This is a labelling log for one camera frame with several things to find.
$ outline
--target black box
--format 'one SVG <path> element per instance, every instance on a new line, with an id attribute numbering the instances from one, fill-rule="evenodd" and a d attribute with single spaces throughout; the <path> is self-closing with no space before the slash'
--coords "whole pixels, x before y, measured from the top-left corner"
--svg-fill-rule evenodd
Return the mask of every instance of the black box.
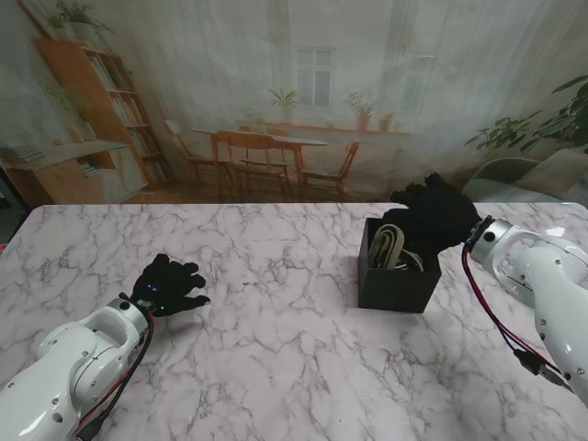
<path id="1" fill-rule="evenodd" d="M 439 259 L 426 249 L 410 249 L 423 258 L 424 271 L 370 268 L 368 251 L 382 219 L 367 218 L 357 258 L 359 308 L 422 313 L 441 277 Z"/>

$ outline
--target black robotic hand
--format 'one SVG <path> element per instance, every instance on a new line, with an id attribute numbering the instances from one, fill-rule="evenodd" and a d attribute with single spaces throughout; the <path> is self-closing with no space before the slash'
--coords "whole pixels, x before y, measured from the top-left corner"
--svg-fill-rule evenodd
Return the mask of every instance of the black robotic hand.
<path id="1" fill-rule="evenodd" d="M 149 309 L 155 317 L 204 306 L 210 302 L 208 297 L 187 297 L 192 289 L 204 288 L 206 285 L 204 277 L 197 272 L 196 264 L 181 265 L 179 262 L 170 262 L 166 254 L 158 254 L 135 282 L 130 299 L 151 303 Z"/>
<path id="2" fill-rule="evenodd" d="M 425 186 L 411 184 L 394 192 L 392 202 L 408 209 L 391 209 L 384 220 L 394 223 L 409 243 L 419 243 L 439 253 L 468 240 L 481 221 L 474 204 L 438 174 L 429 175 Z"/>

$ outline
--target black cable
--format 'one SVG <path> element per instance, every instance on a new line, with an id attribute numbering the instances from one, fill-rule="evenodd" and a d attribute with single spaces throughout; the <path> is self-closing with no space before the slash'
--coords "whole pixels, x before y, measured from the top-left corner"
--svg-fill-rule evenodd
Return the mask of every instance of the black cable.
<path id="1" fill-rule="evenodd" d="M 145 320 L 148 323 L 147 337 L 145 338 L 145 343 L 143 344 L 143 347 L 141 348 L 141 352 L 139 353 L 139 355 L 135 359 L 134 363 L 130 367 L 129 373 L 127 374 L 125 379 L 120 383 L 119 389 L 117 390 L 117 393 L 115 394 L 114 398 L 112 399 L 112 401 L 110 402 L 108 407 L 104 411 L 102 411 L 100 413 L 100 415 L 98 415 L 94 420 L 92 420 L 90 423 L 88 423 L 83 429 L 81 429 L 76 434 L 77 438 L 80 439 L 81 441 L 91 441 L 97 435 L 97 433 L 100 431 L 102 424 L 108 418 L 108 416 L 110 415 L 110 412 L 112 412 L 112 409 L 117 404 L 117 401 L 119 401 L 120 395 L 122 395 L 122 392 L 125 390 L 125 388 L 129 384 L 130 378 L 132 377 L 132 374 L 134 374 L 135 370 L 137 369 L 139 364 L 142 362 L 143 357 L 145 356 L 145 353 L 147 352 L 147 348 L 151 344 L 151 340 L 153 338 L 153 330 L 154 330 L 155 326 L 153 323 L 152 315 L 149 312 L 147 312 L 144 308 L 142 308 L 142 307 L 138 306 L 137 304 L 135 304 L 134 302 L 132 302 L 129 299 L 129 297 L 127 295 L 125 295 L 124 293 L 121 293 L 119 296 L 122 299 L 124 299 L 125 301 L 132 303 L 134 306 L 137 307 L 137 309 L 139 309 L 139 311 L 141 311 L 141 314 L 143 314 L 143 317 L 145 318 Z M 87 415 L 90 415 L 93 411 L 95 411 L 102 404 L 103 404 L 103 402 L 100 402 L 99 404 L 94 406 L 85 415 L 84 418 L 86 418 Z"/>
<path id="2" fill-rule="evenodd" d="M 498 317 L 496 317 L 496 315 L 492 312 L 492 310 L 490 309 L 490 306 L 486 302 L 486 299 L 483 297 L 481 290 L 478 287 L 476 280 L 474 279 L 474 276 L 471 274 L 471 271 L 469 270 L 468 252 L 469 252 L 469 246 L 466 243 L 462 249 L 462 252 L 461 252 L 461 263 L 463 265 L 463 270 L 466 273 L 466 277 L 468 278 L 468 281 L 471 284 L 471 288 L 474 291 L 476 298 L 480 302 L 480 305 L 486 311 L 486 313 L 488 314 L 488 316 L 490 317 L 492 322 L 496 325 L 496 327 L 498 328 L 498 331 L 503 336 L 504 341 L 513 350 L 514 355 L 519 359 L 519 361 L 521 361 L 521 363 L 523 364 L 523 366 L 525 366 L 525 368 L 528 368 L 529 370 L 531 370 L 533 372 L 535 372 L 535 369 L 529 368 L 528 363 L 526 363 L 526 361 L 525 361 L 525 360 L 529 359 L 529 356 L 527 356 L 527 354 L 531 355 L 535 360 L 538 360 L 538 362 L 540 362 L 541 364 L 544 364 L 547 367 L 551 368 L 553 371 L 560 373 L 560 370 L 557 369 L 552 363 L 549 363 L 549 361 L 547 361 L 547 359 L 544 358 L 540 353 L 533 350 L 530 346 L 522 344 L 521 342 L 523 340 L 521 339 L 521 337 L 519 337 L 518 335 L 516 335 L 512 331 L 510 331 L 508 328 L 506 328 L 506 326 L 504 326 L 501 323 L 501 321 L 498 319 Z M 517 345 L 522 347 L 522 350 L 515 349 L 512 346 L 512 344 L 510 344 L 507 337 L 509 337 L 514 343 L 516 343 Z"/>

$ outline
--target windowsill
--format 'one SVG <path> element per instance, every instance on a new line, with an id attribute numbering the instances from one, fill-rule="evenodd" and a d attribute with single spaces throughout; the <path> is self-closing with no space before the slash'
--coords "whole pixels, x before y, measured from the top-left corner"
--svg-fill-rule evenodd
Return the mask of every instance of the windowsill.
<path id="1" fill-rule="evenodd" d="M 266 122 L 267 126 L 280 127 L 282 129 L 302 129 L 302 130 L 323 130 L 323 131 L 337 131 L 347 133 L 363 133 L 366 135 L 389 135 L 389 136 L 411 136 L 408 131 L 379 131 L 379 130 L 359 130 L 345 127 L 325 127 L 325 126 L 309 126 L 303 124 L 294 124 L 289 122 Z"/>

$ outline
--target dining table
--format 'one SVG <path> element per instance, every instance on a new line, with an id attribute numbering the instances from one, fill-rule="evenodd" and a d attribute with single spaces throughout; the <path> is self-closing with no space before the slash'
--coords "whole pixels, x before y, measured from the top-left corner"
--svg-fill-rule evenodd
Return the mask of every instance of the dining table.
<path id="1" fill-rule="evenodd" d="M 215 169 L 217 171 L 217 183 L 219 189 L 219 201 L 223 201 L 222 196 L 222 187 L 221 187 L 221 168 L 219 167 L 219 144 L 217 143 L 217 133 L 222 130 L 212 130 L 207 128 L 198 128 L 193 127 L 192 131 L 195 133 L 201 133 L 204 135 L 210 136 L 210 144 L 212 146 L 212 161 L 215 164 Z M 318 140 L 309 140 L 306 138 L 296 138 L 291 136 L 278 136 L 278 135 L 268 135 L 271 136 L 274 141 L 276 142 L 276 147 L 282 150 L 291 151 L 294 155 L 294 168 L 296 170 L 296 179 L 298 183 L 298 201 L 303 202 L 302 200 L 302 170 L 304 169 L 304 158 L 302 156 L 302 146 L 314 146 L 320 147 L 327 145 L 325 141 L 318 141 Z"/>

